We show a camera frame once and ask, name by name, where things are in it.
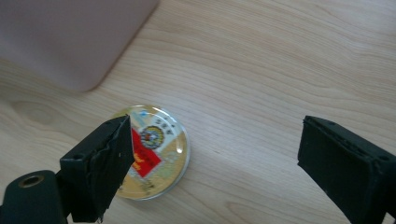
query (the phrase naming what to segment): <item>tin can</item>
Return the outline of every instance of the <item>tin can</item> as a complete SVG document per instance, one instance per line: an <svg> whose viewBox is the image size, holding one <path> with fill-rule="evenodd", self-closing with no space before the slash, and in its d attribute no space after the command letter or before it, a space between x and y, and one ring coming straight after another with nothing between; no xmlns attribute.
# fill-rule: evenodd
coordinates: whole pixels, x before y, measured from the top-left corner
<svg viewBox="0 0 396 224"><path fill-rule="evenodd" d="M171 189L184 175L190 144L184 127L163 108L136 105L115 117L131 117L134 163L117 191L133 200L148 200Z"/></svg>

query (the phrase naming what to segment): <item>gold can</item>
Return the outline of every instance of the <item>gold can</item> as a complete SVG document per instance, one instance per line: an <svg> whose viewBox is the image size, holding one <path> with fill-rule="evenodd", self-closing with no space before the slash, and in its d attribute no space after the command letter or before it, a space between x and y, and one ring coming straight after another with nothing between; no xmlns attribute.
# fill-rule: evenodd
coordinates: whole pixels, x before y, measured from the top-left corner
<svg viewBox="0 0 396 224"><path fill-rule="evenodd" d="M158 106L136 105L115 117L131 117L134 163L117 191L133 200L158 197L184 175L190 159L190 144L184 127Z"/></svg>

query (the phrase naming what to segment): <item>can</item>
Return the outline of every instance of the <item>can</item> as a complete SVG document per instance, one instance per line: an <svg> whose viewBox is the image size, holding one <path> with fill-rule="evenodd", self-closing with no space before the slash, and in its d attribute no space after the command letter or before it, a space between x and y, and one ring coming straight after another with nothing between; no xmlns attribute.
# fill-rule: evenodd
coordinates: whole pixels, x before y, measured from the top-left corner
<svg viewBox="0 0 396 224"><path fill-rule="evenodd" d="M186 172L190 143L186 130L169 112L158 106L135 105L115 117L131 117L134 163L117 195L148 200L163 195Z"/></svg>

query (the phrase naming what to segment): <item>light wood surface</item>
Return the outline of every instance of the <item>light wood surface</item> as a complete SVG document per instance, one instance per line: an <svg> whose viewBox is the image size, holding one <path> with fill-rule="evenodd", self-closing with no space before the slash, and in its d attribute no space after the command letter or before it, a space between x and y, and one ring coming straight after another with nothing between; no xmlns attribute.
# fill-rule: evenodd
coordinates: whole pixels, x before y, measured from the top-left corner
<svg viewBox="0 0 396 224"><path fill-rule="evenodd" d="M302 119L396 154L395 75L392 0L162 0L92 91L0 61L0 200L120 109L160 105L188 131L189 168L158 199L115 198L105 223L347 223L296 164Z"/></svg>

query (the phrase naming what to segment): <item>tabletop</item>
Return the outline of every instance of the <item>tabletop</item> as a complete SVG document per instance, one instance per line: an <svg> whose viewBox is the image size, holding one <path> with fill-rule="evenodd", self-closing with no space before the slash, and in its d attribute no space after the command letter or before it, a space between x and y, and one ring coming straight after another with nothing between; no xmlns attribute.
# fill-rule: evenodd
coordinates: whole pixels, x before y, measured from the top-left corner
<svg viewBox="0 0 396 224"><path fill-rule="evenodd" d="M303 118L396 154L395 74L395 1L162 0L91 91L0 61L0 200L117 111L159 105L190 137L187 172L159 198L115 197L104 223L348 223L297 166Z"/></svg>

